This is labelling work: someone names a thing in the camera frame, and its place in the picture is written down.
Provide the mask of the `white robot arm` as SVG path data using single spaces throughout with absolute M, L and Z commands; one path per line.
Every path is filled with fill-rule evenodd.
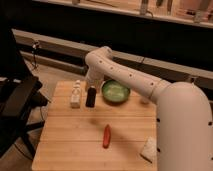
M 213 171 L 213 113 L 206 94 L 189 82 L 168 82 L 113 61 L 107 47 L 87 53 L 86 85 L 105 76 L 156 105 L 158 171 Z

